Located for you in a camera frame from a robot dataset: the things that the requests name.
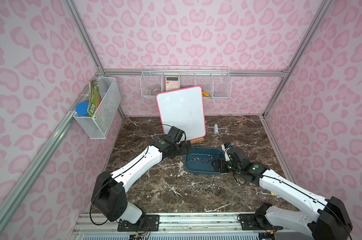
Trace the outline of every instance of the pink leopard print wall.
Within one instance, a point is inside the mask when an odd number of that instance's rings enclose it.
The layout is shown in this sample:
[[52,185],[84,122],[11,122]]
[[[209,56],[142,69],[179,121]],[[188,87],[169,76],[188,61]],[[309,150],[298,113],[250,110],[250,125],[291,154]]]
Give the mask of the pink leopard print wall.
[[76,0],[106,68],[285,69],[320,0]]
[[78,215],[87,211],[121,123],[116,114],[107,139],[91,140],[75,121],[0,240],[69,239]]
[[94,74],[60,0],[0,0],[0,204]]
[[268,117],[299,184],[344,201],[362,239],[362,0],[338,0]]
[[[115,76],[121,93],[121,109],[126,116],[159,116],[156,99],[141,96],[140,76]],[[231,98],[203,99],[205,115],[259,115],[265,111],[280,78],[232,77]]]

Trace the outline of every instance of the blue tray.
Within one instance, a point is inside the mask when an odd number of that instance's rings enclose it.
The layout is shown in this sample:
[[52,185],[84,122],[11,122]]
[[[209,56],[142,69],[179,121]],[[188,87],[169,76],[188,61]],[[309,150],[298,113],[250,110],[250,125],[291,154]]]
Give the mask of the blue tray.
[[[212,160],[209,160],[209,156],[201,155],[209,154],[212,155]],[[199,160],[191,162],[191,159],[198,157]],[[212,166],[212,161],[219,158],[225,158],[223,151],[216,148],[205,148],[205,147],[193,147],[193,153],[185,155],[185,168],[190,173],[205,174],[205,175],[219,175],[220,172],[216,172]]]

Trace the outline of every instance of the marble table surface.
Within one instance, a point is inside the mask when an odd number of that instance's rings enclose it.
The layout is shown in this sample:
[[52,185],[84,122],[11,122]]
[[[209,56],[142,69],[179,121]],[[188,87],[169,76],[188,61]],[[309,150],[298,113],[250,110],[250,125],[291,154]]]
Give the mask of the marble table surface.
[[[232,142],[251,161],[266,164],[284,176],[258,116],[207,116],[205,120],[206,137],[201,144],[193,144],[194,147],[221,149],[224,142]],[[159,123],[159,117],[124,118],[106,171],[124,166],[145,149],[147,141],[160,136],[161,126],[149,129],[146,134],[149,127]],[[218,124],[219,134],[214,134],[214,124]],[[264,202],[298,210],[268,190],[248,183],[238,184],[231,173],[216,176],[188,173],[184,158],[165,158],[150,168],[127,192],[128,201],[145,212],[249,212]]]

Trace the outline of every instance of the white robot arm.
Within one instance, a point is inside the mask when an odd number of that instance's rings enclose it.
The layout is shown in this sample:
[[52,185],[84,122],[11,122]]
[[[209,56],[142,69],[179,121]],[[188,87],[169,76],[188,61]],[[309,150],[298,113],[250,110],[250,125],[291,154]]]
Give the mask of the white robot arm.
[[[184,132],[172,127],[168,134],[156,138],[131,162],[107,174],[101,173],[93,190],[94,204],[108,220],[118,218],[142,226],[145,213],[136,205],[127,202],[126,192],[134,182],[163,158],[192,153],[190,141],[181,141]],[[274,192],[287,200],[299,212],[280,209],[263,204],[256,211],[252,221],[267,226],[281,226],[312,236],[315,240],[346,240],[352,224],[343,202],[335,197],[326,199],[311,193],[286,180],[260,162],[250,162],[246,154],[231,143],[222,145],[225,159],[218,159],[212,165],[216,172],[239,174],[246,182],[253,183]]]

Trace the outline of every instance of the wall-mounted wire shelf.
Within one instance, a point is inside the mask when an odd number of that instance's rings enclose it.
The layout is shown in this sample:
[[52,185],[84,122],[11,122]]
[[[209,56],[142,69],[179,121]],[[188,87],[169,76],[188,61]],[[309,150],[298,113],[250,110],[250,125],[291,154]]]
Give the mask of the wall-mounted wire shelf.
[[[120,105],[121,95],[115,78],[99,77],[97,84],[100,92],[106,92],[106,94],[94,116],[83,117],[75,113],[74,118],[91,139],[106,139]],[[89,95],[85,97],[84,102],[89,102]]]
[[141,95],[156,98],[165,92],[166,76],[178,76],[180,89],[201,86],[210,97],[207,99],[229,99],[231,95],[230,68],[200,67],[185,69],[185,66],[144,66],[140,78]]

